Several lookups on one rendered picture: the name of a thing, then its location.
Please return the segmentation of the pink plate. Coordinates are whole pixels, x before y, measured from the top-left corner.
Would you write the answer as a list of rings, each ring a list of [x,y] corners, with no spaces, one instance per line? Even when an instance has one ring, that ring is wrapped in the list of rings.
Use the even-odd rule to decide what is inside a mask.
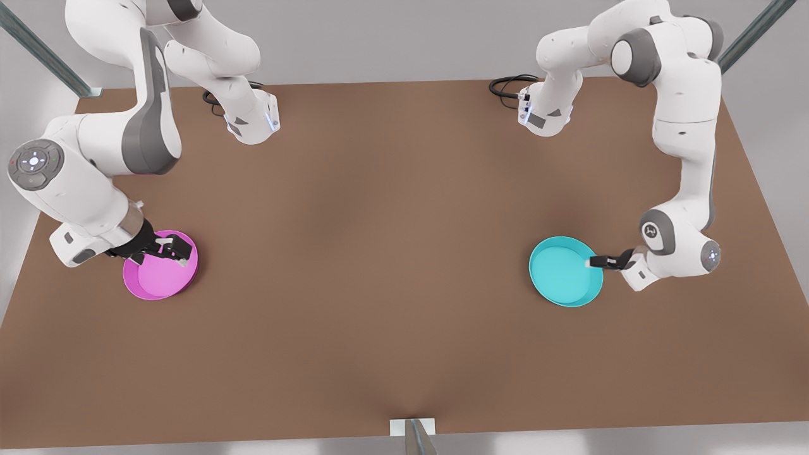
[[[198,248],[193,239],[182,231],[157,231],[159,236],[176,235],[192,248],[185,266],[168,258],[145,256],[143,264],[126,260],[123,282],[131,294],[143,300],[161,300],[182,292],[193,282],[198,271]]]

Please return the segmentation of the blue plate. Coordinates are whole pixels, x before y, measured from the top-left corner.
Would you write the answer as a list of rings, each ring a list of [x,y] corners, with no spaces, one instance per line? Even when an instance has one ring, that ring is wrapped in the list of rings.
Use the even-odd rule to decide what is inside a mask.
[[[601,268],[589,266],[595,252],[569,236],[544,239],[532,250],[528,273],[544,299],[566,308],[578,308],[595,300],[604,284]]]

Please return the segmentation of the silver frame post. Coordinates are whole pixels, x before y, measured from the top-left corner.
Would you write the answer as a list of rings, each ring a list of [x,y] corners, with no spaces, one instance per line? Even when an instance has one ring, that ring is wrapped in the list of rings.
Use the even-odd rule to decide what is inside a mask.
[[[404,455],[437,455],[432,437],[436,434],[434,418],[390,420],[391,437],[404,437]]]
[[[797,2],[798,0],[771,0],[717,58],[722,74],[725,75]]]
[[[3,0],[0,0],[0,27],[78,97],[93,98],[103,94],[101,87],[90,87],[83,78],[58,57],[32,29],[29,29],[23,20],[3,3]]]

